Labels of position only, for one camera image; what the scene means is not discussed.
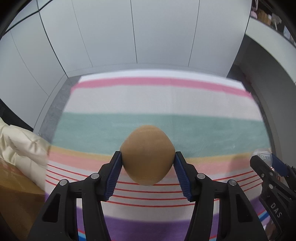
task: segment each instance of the teal stripe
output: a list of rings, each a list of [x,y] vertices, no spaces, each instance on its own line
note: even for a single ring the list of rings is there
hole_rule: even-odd
[[[185,157],[251,152],[268,148],[264,123],[184,115],[62,114],[53,145],[81,152],[112,155],[137,127],[155,125]]]

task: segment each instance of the metal rivet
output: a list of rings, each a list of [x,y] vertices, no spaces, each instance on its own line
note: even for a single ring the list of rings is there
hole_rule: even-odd
[[[205,175],[203,173],[199,173],[199,174],[197,174],[197,178],[198,179],[204,179]]]
[[[59,184],[61,185],[61,186],[65,186],[66,184],[67,184],[67,180],[66,179],[63,179],[63,180],[60,180],[60,182],[59,182]]]
[[[237,184],[237,182],[236,182],[235,180],[233,180],[233,179],[230,179],[230,180],[229,180],[229,184],[230,184],[231,186],[235,186],[235,185]]]
[[[92,178],[92,179],[97,179],[99,176],[100,176],[100,175],[99,175],[98,173],[93,173],[93,174],[91,175],[91,178]]]

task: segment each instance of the barcode label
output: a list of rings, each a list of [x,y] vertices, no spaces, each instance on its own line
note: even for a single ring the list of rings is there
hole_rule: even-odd
[[[260,158],[263,161],[270,161],[270,154],[269,153],[260,153]]]

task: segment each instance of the brown egg-shaped object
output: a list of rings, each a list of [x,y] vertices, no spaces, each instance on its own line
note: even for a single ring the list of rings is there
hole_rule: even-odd
[[[150,125],[135,129],[120,147],[123,167],[140,185],[153,185],[164,178],[173,165],[175,148],[167,135]]]

